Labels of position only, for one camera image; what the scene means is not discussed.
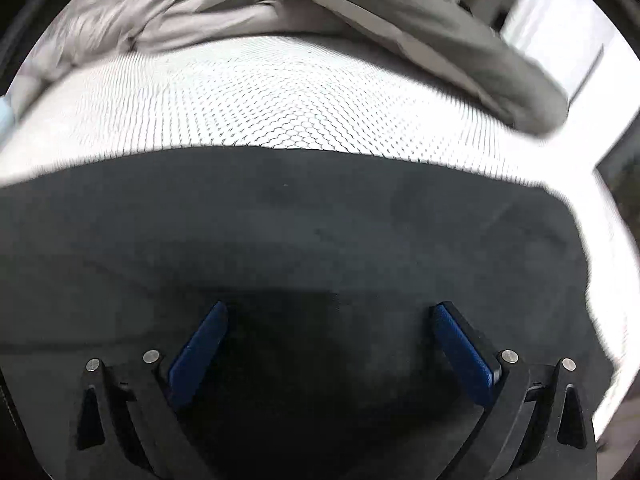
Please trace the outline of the white honeycomb mattress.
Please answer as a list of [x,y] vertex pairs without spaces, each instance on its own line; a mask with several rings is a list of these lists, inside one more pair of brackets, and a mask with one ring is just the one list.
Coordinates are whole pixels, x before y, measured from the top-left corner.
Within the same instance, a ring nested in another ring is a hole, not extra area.
[[314,148],[434,162],[541,184],[570,205],[589,263],[587,306],[614,366],[603,432],[639,369],[638,256],[597,163],[627,125],[579,100],[536,139],[440,90],[390,54],[337,38],[258,36],[75,68],[21,119],[1,111],[1,181],[194,146]]

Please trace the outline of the dark grey duvet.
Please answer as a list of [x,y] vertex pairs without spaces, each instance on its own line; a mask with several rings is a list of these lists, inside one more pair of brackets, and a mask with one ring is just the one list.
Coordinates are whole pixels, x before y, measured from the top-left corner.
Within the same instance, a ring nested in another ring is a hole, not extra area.
[[545,136],[568,115],[565,92],[536,62],[448,0],[312,0],[468,92],[511,128]]

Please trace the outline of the black pants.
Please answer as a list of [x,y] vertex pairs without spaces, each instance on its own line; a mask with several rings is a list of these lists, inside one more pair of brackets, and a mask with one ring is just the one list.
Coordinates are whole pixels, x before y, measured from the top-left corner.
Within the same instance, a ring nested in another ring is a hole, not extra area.
[[188,416],[219,478],[434,478],[478,409],[428,308],[453,302],[529,363],[572,358],[595,408],[613,365],[587,281],[562,200],[427,164],[186,148],[1,192],[1,367],[53,477],[85,362],[173,356],[223,302]]

